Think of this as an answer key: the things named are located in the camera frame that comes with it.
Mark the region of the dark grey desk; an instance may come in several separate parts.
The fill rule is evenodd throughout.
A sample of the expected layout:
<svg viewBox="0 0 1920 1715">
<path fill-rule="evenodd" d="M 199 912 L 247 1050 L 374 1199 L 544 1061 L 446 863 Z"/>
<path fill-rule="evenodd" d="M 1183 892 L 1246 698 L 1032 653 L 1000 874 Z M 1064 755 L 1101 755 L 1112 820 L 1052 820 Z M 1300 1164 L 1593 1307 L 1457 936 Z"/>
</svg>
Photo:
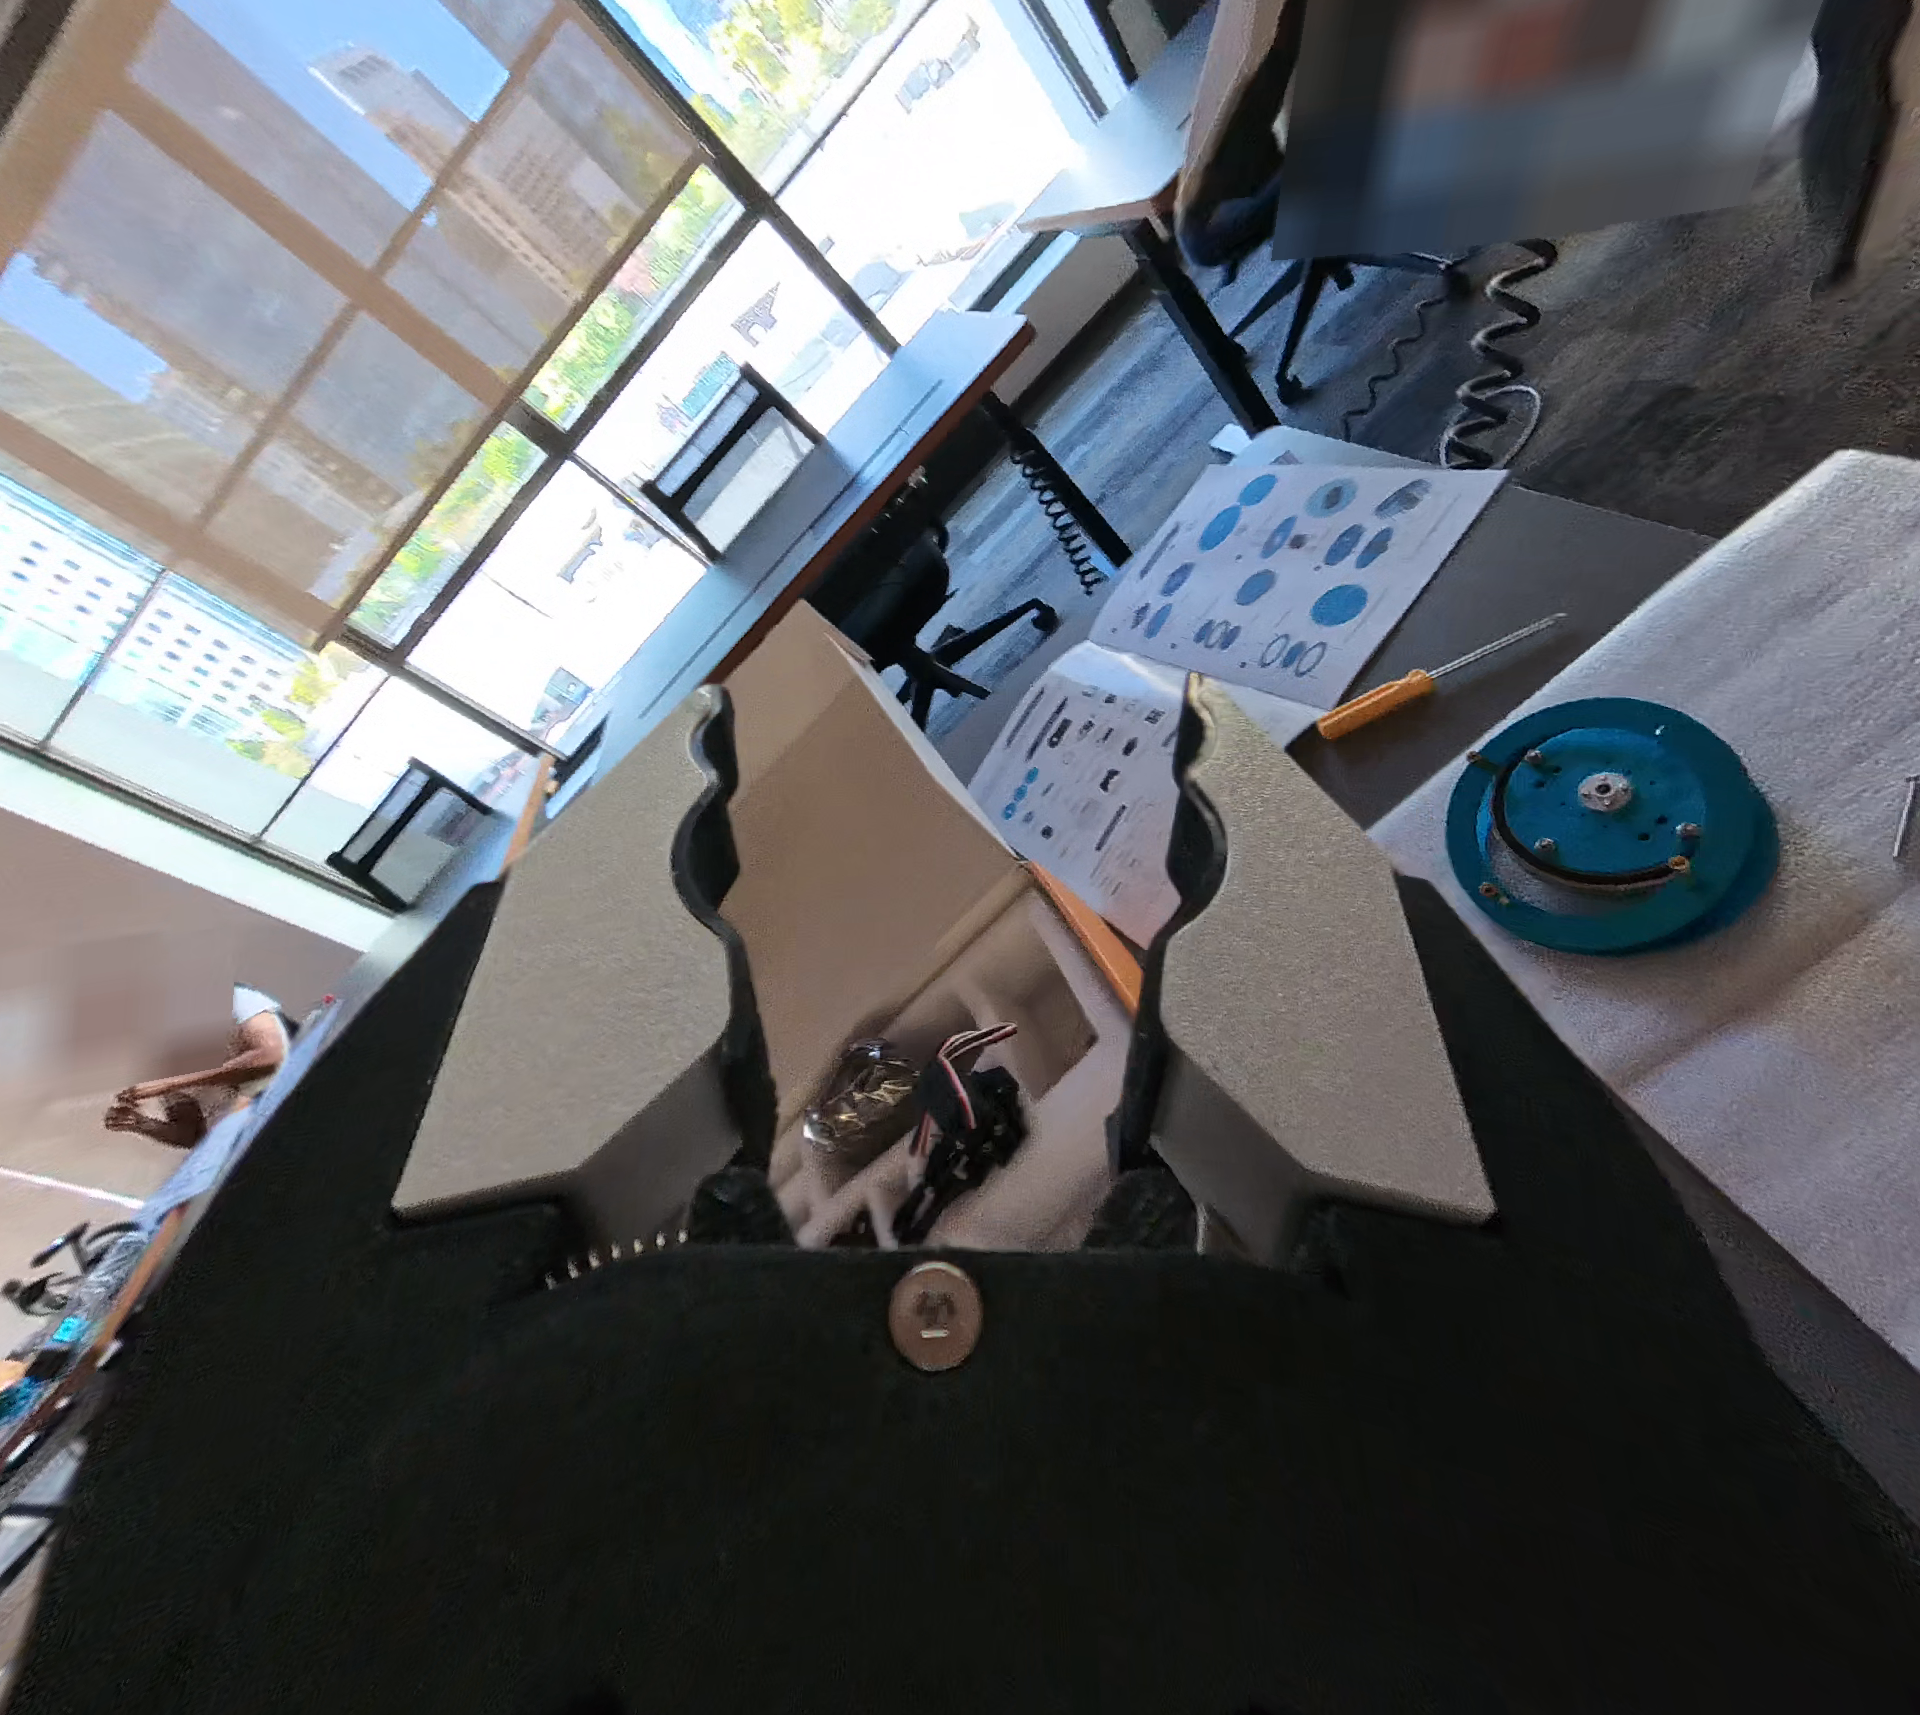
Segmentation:
<svg viewBox="0 0 1920 1715">
<path fill-rule="evenodd" d="M 1432 571 L 1389 643 L 1363 664 L 1406 664 L 1418 643 L 1480 643 L 1512 621 L 1568 612 L 1593 653 L 1636 601 L 1688 576 L 1701 548 L 1664 522 L 1621 522 L 1575 501 L 1538 501 L 1503 487 L 1461 548 Z M 1512 698 L 1441 704 L 1441 726 L 1412 726 L 1381 759 L 1305 759 L 1305 776 L 1370 836 L 1451 755 L 1480 755 L 1545 676 L 1524 676 Z M 1524 1055 L 1568 1055 L 1556 1028 L 1524 1002 L 1524 986 L 1491 959 L 1461 912 L 1432 880 L 1396 874 L 1406 926 L 1423 972 L 1423 1002 L 1441 1050 L 1457 1061 L 1494 1055 L 1518 1074 Z M 1894 1356 L 1839 1288 L 1820 1288 L 1742 1210 L 1732 1210 L 1629 1103 L 1620 1103 L 1575 1055 L 1568 1085 L 1603 1093 L 1603 1128 L 1629 1128 L 1655 1153 L 1664 1188 L 1678 1188 L 1688 1225 L 1706 1240 L 1712 1274 L 1732 1285 L 1742 1337 L 1787 1377 L 1787 1389 L 1820 1420 L 1820 1433 L 1866 1466 L 1866 1480 L 1910 1521 L 1910 1356 Z"/>
</svg>

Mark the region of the black office chair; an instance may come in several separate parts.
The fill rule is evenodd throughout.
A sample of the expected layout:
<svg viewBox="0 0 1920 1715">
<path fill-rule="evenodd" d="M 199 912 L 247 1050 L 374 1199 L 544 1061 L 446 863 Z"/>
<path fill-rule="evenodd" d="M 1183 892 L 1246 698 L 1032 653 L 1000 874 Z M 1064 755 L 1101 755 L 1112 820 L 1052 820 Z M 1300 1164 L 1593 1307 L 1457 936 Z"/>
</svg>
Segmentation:
<svg viewBox="0 0 1920 1715">
<path fill-rule="evenodd" d="M 920 632 L 949 604 L 949 533 L 940 522 L 872 522 L 809 595 L 817 621 L 835 621 L 872 668 L 905 668 L 905 716 L 926 726 L 932 698 L 987 698 L 987 682 L 958 676 L 966 653 L 991 643 L 1000 632 L 1032 621 L 1036 637 L 1064 632 L 1045 601 L 1020 601 L 991 621 Z"/>
</svg>

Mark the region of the printed instruction booklet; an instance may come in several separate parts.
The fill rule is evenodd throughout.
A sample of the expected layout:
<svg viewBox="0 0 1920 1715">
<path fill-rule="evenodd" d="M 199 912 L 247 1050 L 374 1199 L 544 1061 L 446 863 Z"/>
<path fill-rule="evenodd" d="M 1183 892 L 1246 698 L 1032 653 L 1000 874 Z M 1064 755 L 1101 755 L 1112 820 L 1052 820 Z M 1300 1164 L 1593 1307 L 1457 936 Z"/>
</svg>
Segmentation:
<svg viewBox="0 0 1920 1715">
<path fill-rule="evenodd" d="M 1503 468 L 1240 458 L 1137 548 L 1092 637 L 991 726 L 969 805 L 1124 944 L 1174 912 L 1170 811 L 1183 676 L 1270 747 L 1316 738 L 1457 553 Z"/>
</svg>

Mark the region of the orange handled screwdriver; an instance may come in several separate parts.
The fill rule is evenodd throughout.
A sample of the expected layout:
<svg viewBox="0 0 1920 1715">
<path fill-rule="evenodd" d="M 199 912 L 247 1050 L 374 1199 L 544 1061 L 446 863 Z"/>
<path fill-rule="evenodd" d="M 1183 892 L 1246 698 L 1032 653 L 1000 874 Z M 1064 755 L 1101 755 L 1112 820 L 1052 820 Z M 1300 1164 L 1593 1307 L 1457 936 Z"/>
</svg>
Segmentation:
<svg viewBox="0 0 1920 1715">
<path fill-rule="evenodd" d="M 1469 643 L 1469 653 L 1457 653 L 1457 664 L 1441 664 L 1441 668 L 1406 668 L 1396 682 L 1370 682 L 1370 691 L 1325 704 L 1325 716 L 1316 721 L 1316 738 L 1323 738 L 1323 747 L 1356 738 L 1356 726 L 1370 726 L 1370 721 L 1389 721 L 1389 716 L 1432 698 L 1451 676 L 1461 676 L 1461 668 L 1480 668 L 1480 664 L 1494 664 L 1494 653 L 1512 653 L 1512 643 L 1531 643 L 1531 637 L 1545 637 L 1545 632 L 1567 632 L 1567 621 L 1568 621 L 1568 612 L 1538 612 L 1538 621 L 1503 632 L 1494 643 Z"/>
</svg>

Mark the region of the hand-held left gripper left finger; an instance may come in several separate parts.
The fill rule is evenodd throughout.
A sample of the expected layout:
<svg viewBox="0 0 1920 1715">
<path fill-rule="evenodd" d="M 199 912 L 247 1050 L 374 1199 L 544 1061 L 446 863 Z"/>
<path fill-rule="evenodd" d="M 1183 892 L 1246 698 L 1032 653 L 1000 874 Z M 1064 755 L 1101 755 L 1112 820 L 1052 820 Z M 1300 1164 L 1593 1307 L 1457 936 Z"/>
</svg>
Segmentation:
<svg viewBox="0 0 1920 1715">
<path fill-rule="evenodd" d="M 662 1240 L 771 1153 L 735 892 L 735 704 L 689 691 L 518 861 L 462 986 L 402 1225 L 564 1199 L 595 1247 Z"/>
</svg>

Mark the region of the white foam sheet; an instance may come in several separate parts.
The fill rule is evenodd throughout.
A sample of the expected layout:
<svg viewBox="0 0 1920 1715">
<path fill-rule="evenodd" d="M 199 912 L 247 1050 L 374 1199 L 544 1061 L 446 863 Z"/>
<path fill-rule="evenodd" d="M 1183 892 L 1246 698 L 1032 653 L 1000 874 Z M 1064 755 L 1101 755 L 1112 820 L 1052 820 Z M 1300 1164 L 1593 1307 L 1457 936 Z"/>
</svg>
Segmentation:
<svg viewBox="0 0 1920 1715">
<path fill-rule="evenodd" d="M 1920 880 L 1910 854 L 1890 861 L 1920 755 L 1910 664 L 1920 461 L 1820 458 L 1512 716 L 1655 698 L 1712 726 L 1787 830 L 1738 926 L 1655 959 L 1494 936 L 1441 861 L 1461 755 L 1370 820 L 1556 1039 L 1894 1356 L 1920 1356 Z"/>
</svg>

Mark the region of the long beige table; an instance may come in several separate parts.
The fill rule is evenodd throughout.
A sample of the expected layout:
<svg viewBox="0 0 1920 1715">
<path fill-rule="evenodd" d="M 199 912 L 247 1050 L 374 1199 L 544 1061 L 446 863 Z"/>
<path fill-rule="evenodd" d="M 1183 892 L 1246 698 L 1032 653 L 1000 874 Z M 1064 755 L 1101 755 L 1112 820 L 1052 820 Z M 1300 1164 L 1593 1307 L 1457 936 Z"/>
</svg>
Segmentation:
<svg viewBox="0 0 1920 1715">
<path fill-rule="evenodd" d="M 735 676 L 1027 351 L 1032 318 L 1020 313 L 932 313 L 785 476 L 744 543 L 624 664 L 624 676 L 564 726 L 564 755 L 605 726 L 605 759 L 624 759 L 699 682 Z"/>
</svg>

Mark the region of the large window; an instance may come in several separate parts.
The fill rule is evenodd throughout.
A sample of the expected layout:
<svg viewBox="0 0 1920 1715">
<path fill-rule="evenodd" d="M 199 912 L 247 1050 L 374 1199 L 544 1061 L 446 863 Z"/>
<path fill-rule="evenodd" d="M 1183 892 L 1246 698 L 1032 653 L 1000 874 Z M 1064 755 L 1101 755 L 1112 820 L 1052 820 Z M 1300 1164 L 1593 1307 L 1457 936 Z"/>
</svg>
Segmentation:
<svg viewBox="0 0 1920 1715">
<path fill-rule="evenodd" d="M 1108 90 L 1073 0 L 5 0 L 5 759 L 504 799 Z"/>
</svg>

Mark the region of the white box insert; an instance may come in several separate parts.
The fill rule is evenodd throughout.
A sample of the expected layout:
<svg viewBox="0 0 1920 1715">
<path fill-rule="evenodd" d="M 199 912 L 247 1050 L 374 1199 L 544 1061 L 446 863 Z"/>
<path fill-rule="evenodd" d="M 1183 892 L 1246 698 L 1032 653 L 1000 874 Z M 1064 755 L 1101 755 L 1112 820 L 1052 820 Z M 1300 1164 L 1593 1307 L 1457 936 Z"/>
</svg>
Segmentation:
<svg viewBox="0 0 1920 1715">
<path fill-rule="evenodd" d="M 949 1034 L 1020 1028 L 987 1074 L 1020 1075 L 1027 1146 L 966 1189 L 932 1247 L 1064 1253 L 1108 1189 L 1108 1115 L 1137 1028 L 1137 959 L 1052 874 L 1020 863 L 1010 892 L 949 944 L 932 972 L 881 993 L 862 1016 L 830 1028 L 830 1061 L 785 1093 L 771 1199 L 799 1247 L 835 1247 L 854 1225 L 895 1247 L 908 1189 L 908 1128 L 881 1153 L 803 1146 L 803 1111 L 830 1093 L 853 1039 L 890 1039 L 926 1061 Z"/>
</svg>

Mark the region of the blue round metal base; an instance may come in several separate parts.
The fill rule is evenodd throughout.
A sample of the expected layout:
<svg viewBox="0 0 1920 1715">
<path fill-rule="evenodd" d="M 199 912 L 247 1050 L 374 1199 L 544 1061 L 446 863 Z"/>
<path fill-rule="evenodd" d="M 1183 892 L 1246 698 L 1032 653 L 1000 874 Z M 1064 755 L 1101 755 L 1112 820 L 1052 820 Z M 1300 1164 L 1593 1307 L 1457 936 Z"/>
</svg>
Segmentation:
<svg viewBox="0 0 1920 1715">
<path fill-rule="evenodd" d="M 1779 880 L 1742 759 L 1655 698 L 1567 698 L 1461 755 L 1441 811 L 1480 921 L 1556 959 L 1655 959 L 1722 936 Z"/>
</svg>

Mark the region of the black servo with wires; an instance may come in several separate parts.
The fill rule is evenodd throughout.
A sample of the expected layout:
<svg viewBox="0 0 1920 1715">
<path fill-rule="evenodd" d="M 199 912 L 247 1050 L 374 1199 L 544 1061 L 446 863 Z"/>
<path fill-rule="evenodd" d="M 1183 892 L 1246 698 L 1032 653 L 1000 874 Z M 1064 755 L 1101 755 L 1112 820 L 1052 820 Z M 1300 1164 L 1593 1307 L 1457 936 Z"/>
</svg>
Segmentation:
<svg viewBox="0 0 1920 1715">
<path fill-rule="evenodd" d="M 895 1210 L 895 1247 L 926 1247 L 932 1225 L 979 1189 L 1027 1146 L 1027 1085 L 987 1055 L 1020 1039 L 1020 1028 L 949 1034 L 920 1074 L 908 1124 L 908 1199 Z"/>
</svg>

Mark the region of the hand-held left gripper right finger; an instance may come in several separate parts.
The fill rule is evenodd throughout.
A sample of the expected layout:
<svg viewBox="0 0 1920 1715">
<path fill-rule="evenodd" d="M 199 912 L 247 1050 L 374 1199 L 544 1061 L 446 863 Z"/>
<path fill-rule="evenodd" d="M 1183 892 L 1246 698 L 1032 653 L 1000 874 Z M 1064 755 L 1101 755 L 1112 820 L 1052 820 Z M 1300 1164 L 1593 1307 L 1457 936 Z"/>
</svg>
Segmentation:
<svg viewBox="0 0 1920 1715">
<path fill-rule="evenodd" d="M 1316 1210 L 1494 1225 L 1406 892 L 1381 842 L 1229 698 L 1183 676 L 1174 921 L 1149 952 L 1112 1180 L 1286 1268 Z"/>
</svg>

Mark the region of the blue disc with bearing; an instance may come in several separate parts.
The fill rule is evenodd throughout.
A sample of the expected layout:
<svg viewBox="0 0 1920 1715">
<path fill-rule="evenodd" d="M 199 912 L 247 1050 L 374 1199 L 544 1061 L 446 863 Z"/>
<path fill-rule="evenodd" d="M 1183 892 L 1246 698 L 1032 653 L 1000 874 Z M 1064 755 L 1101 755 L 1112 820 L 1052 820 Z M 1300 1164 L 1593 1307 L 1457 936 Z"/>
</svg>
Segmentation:
<svg viewBox="0 0 1920 1715">
<path fill-rule="evenodd" d="M 1688 721 L 1524 721 L 1491 782 L 1491 861 L 1568 898 L 1688 892 L 1712 820 L 1742 830 L 1738 759 Z"/>
</svg>

